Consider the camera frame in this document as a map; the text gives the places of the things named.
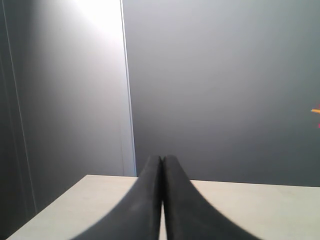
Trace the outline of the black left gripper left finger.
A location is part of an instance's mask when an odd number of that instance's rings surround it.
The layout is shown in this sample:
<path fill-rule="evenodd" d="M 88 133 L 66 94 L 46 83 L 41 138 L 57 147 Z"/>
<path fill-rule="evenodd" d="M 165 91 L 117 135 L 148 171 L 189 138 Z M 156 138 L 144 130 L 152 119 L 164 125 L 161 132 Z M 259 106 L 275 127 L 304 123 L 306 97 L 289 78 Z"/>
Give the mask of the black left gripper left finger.
<path fill-rule="evenodd" d="M 162 160 L 148 158 L 119 203 L 75 240 L 158 240 L 162 212 Z"/>

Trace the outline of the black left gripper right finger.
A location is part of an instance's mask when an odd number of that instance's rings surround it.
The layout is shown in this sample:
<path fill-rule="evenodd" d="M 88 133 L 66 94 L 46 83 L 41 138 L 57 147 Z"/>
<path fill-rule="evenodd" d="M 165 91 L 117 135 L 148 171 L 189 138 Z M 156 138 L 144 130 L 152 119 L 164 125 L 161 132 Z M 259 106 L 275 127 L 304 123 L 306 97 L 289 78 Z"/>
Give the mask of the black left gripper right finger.
<path fill-rule="evenodd" d="M 163 206 L 168 240 L 257 240 L 196 189 L 173 155 L 164 157 Z"/>

